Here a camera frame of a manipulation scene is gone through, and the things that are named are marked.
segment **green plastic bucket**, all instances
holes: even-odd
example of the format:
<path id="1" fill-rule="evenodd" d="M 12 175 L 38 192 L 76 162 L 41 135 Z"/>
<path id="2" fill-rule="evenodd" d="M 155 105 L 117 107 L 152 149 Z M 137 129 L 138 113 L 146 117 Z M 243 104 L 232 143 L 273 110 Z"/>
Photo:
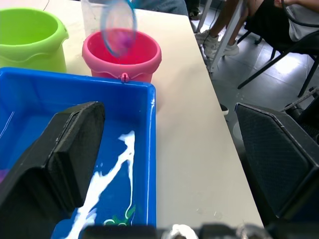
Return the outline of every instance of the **green plastic bucket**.
<path id="1" fill-rule="evenodd" d="M 54 15 L 32 8 L 0 10 L 0 67 L 66 72 L 62 43 L 69 37 Z"/>

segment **blue plastic tub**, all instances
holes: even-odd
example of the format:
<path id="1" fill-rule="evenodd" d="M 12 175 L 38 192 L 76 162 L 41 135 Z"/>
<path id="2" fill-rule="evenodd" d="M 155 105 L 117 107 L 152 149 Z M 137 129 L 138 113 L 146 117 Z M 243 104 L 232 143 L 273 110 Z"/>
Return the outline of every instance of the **blue plastic tub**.
<path id="1" fill-rule="evenodd" d="M 56 112 L 90 101 L 103 102 L 106 111 L 95 172 L 82 215 L 75 219 L 76 210 L 70 220 L 60 222 L 54 239 L 77 238 L 86 223 L 156 225 L 155 88 L 147 83 L 0 69 L 0 170 L 12 168 Z M 134 159 L 119 164 L 119 155 L 129 148 L 135 150 Z"/>

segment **black chair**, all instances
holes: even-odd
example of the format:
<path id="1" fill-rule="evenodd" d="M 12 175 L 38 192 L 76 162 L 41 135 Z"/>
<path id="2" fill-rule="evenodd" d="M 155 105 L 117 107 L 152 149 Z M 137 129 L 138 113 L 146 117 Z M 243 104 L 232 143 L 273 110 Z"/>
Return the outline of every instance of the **black chair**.
<path id="1" fill-rule="evenodd" d="M 287 17 L 294 23 L 301 25 L 301 26 L 309 26 L 309 27 L 316 27 L 319 28 L 319 25 L 314 25 L 314 24 L 306 24 L 306 23 L 302 23 L 302 22 L 298 22 L 296 21 L 292 16 L 290 16 L 290 14 L 287 12 L 287 9 L 285 7 L 285 3 L 284 0 L 282 0 L 282 5 L 283 5 L 283 9 L 285 14 L 287 15 Z M 239 40 L 238 43 L 240 41 L 242 41 L 245 37 L 247 37 L 251 31 L 249 29 L 247 29 L 248 32 L 246 32 Z M 269 45 L 271 45 L 273 47 L 273 52 L 270 58 L 270 62 L 264 66 L 262 69 L 260 69 L 258 72 L 256 72 L 254 75 L 252 75 L 251 77 L 249 77 L 246 81 L 244 81 L 243 83 L 241 83 L 238 86 L 238 89 L 243 88 L 245 85 L 247 85 L 249 82 L 251 82 L 252 80 L 254 80 L 256 77 L 258 77 L 259 75 L 261 75 L 264 71 L 266 71 L 268 68 L 270 68 L 271 66 L 273 66 L 274 64 L 276 64 L 278 61 L 280 61 L 281 59 L 283 59 L 286 55 L 288 55 L 289 53 L 299 53 L 299 54 L 307 54 L 309 55 L 315 62 L 305 80 L 305 83 L 302 87 L 302 89 L 300 90 L 300 93 L 298 95 L 298 97 L 301 97 L 307 87 L 308 84 L 310 83 L 318 65 L 319 65 L 319 30 L 316 32 L 313 32 L 307 36 L 305 36 L 303 39 L 292 43 L 292 44 L 282 44 L 282 43 L 275 43 L 275 42 L 267 42 Z M 278 57 L 275 57 L 276 51 L 280 52 L 280 55 Z"/>
<path id="2" fill-rule="evenodd" d="M 246 150 L 241 158 L 264 226 L 319 222 L 319 96 L 290 115 L 239 103 Z"/>

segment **shoe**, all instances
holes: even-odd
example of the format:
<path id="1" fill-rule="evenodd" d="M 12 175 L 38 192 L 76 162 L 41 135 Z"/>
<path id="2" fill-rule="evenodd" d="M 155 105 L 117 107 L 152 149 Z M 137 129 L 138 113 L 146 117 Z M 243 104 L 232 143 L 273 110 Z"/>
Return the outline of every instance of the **shoe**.
<path id="1" fill-rule="evenodd" d="M 222 104 L 219 104 L 219 105 L 221 107 L 221 110 L 223 111 L 224 116 L 228 115 L 229 109 L 226 106 L 222 105 Z"/>
<path id="2" fill-rule="evenodd" d="M 191 11 L 188 16 L 192 21 L 199 21 L 201 19 L 201 12 Z"/>
<path id="3" fill-rule="evenodd" d="M 239 53 L 239 47 L 237 45 L 237 42 L 235 42 L 235 44 L 232 46 L 227 45 L 224 51 L 225 56 L 235 56 L 238 53 Z"/>
<path id="4" fill-rule="evenodd" d="M 196 38 L 198 45 L 203 45 L 204 43 L 206 45 L 209 42 L 211 42 L 213 44 L 218 43 L 218 37 L 212 37 L 211 35 L 209 35 L 209 30 L 195 33 L 195 38 Z"/>

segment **white liquid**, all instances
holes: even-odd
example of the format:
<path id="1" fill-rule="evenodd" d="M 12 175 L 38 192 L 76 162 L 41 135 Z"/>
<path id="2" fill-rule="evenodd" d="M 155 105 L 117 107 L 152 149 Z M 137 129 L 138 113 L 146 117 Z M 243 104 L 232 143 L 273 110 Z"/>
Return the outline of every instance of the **white liquid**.
<path id="1" fill-rule="evenodd" d="M 124 141 L 127 149 L 118 157 L 118 161 L 116 162 L 114 168 L 110 170 L 110 172 L 103 176 L 102 172 L 95 172 L 89 189 L 85 198 L 84 205 L 78 209 L 77 215 L 75 216 L 74 224 L 72 225 L 72 229 L 66 239 L 78 239 L 79 234 L 82 229 L 84 229 L 88 225 L 94 225 L 96 218 L 97 209 L 94 208 L 91 210 L 100 200 L 101 193 L 107 188 L 110 182 L 115 178 L 117 173 L 120 171 L 122 164 L 127 161 L 128 162 L 128 174 L 129 180 L 131 183 L 131 199 L 130 205 L 125 212 L 125 218 L 127 217 L 127 212 L 132 206 L 133 200 L 133 162 L 134 162 L 134 144 L 135 144 L 135 133 L 131 131 L 129 134 L 122 134 L 119 137 L 119 140 Z"/>

